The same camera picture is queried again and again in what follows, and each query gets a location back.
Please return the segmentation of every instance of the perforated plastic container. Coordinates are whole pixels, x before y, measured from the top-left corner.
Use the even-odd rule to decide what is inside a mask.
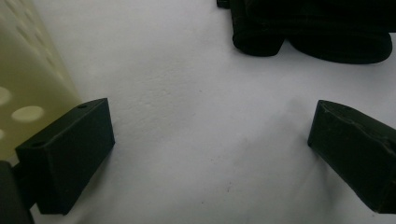
[[[0,160],[80,104],[31,0],[0,1]]]

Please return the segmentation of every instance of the white floor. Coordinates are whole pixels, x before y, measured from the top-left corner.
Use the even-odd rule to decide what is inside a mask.
[[[116,145],[66,217],[39,224],[393,224],[306,145],[319,99],[396,127],[396,54],[256,58],[215,0],[35,0],[83,101],[107,97]]]

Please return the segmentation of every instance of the dark fabric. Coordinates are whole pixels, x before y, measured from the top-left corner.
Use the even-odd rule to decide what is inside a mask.
[[[285,38],[338,63],[379,63],[392,51],[395,0],[230,0],[230,8],[233,43],[246,54],[276,55]]]

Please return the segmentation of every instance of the black block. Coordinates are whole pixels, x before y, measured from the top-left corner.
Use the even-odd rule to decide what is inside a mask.
[[[28,208],[25,208],[11,166],[0,161],[0,223],[33,224]]]
[[[79,105],[17,147],[43,214],[67,214],[115,144],[107,99]]]
[[[396,213],[396,131],[361,112],[319,101],[311,146],[377,213]]]

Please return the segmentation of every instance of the circular hole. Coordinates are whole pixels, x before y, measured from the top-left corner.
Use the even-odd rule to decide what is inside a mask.
[[[0,87],[0,105],[5,105],[11,99],[11,93],[6,88]]]
[[[32,144],[32,147],[42,147],[42,146],[46,145],[46,143],[47,142],[45,142],[45,141],[37,142],[37,143]]]
[[[43,115],[44,109],[42,107],[29,105],[14,111],[11,117],[16,121],[28,123],[40,119]]]
[[[6,135],[6,134],[4,133],[3,130],[0,129],[0,140],[2,140],[4,138],[4,135]]]

